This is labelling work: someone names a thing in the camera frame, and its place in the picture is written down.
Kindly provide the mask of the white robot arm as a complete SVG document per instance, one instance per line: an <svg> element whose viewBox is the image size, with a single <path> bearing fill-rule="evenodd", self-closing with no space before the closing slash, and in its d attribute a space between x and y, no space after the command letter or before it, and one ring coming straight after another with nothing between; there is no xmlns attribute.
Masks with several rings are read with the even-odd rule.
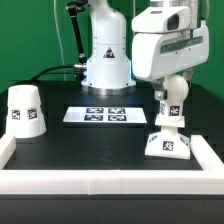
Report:
<svg viewBox="0 0 224 224"><path fill-rule="evenodd" d="M88 0L92 55L82 86L118 95L137 79L155 82L205 62L209 31L200 18L201 0L151 0L131 28L132 57L126 56L126 19L107 0Z"/></svg>

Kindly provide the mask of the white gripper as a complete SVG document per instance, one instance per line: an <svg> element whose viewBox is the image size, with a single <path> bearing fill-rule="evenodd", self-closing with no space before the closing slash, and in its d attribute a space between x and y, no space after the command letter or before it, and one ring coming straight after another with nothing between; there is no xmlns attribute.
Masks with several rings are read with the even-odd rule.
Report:
<svg viewBox="0 0 224 224"><path fill-rule="evenodd" d="M163 77L183 71L191 80L194 69L209 56L209 30L205 23L193 31L193 37L180 40L179 32L138 33L132 42L132 70L137 79L152 81L156 100L166 100Z"/></svg>

